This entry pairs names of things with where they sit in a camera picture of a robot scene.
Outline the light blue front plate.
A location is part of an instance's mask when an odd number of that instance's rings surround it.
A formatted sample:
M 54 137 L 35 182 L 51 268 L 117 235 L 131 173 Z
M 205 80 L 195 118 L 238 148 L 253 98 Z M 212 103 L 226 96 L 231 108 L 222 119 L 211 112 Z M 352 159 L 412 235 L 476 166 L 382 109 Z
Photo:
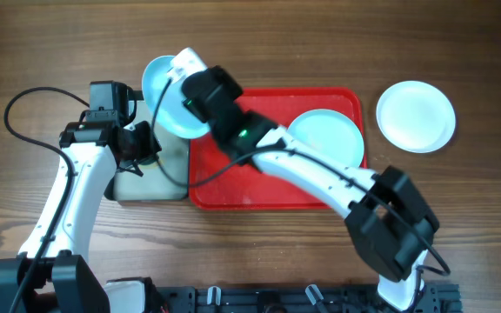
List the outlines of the light blue front plate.
M 174 56 L 161 56 L 152 60 L 142 76 L 142 92 L 150 112 L 153 113 L 159 96 L 170 79 L 167 72 Z M 170 133 L 184 139 L 195 139 L 206 135 L 210 127 L 194 117 L 183 105 L 186 99 L 181 91 L 183 80 L 171 83 L 164 94 L 157 112 L 157 123 Z

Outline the white round plate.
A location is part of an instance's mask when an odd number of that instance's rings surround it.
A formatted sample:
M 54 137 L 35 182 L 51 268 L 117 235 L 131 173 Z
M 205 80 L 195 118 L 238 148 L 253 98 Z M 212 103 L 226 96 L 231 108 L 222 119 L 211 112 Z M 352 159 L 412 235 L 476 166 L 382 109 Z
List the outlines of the white round plate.
M 432 153 L 453 137 L 457 119 L 449 98 L 420 81 L 395 83 L 377 101 L 376 120 L 384 137 L 401 150 Z

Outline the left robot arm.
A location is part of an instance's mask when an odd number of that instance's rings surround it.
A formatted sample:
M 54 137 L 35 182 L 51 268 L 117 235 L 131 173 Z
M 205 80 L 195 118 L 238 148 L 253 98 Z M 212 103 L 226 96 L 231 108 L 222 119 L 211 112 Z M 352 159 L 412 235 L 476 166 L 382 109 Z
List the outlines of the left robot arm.
M 151 282 L 101 284 L 87 264 L 104 192 L 122 161 L 140 161 L 157 142 L 146 122 L 69 123 L 55 151 L 60 168 L 42 215 L 14 258 L 0 259 L 2 312 L 146 312 Z

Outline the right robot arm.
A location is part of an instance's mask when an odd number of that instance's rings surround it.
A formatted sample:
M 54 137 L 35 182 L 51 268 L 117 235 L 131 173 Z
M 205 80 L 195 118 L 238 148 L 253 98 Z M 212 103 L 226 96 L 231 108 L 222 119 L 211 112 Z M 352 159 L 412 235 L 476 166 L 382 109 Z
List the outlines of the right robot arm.
M 336 211 L 358 255 L 380 275 L 377 293 L 395 310 L 412 308 L 439 221 L 403 171 L 389 166 L 377 173 L 343 165 L 268 117 L 242 110 L 237 104 L 242 88 L 219 66 L 190 70 L 181 91 L 184 107 L 209 124 L 232 164 L 250 164 Z

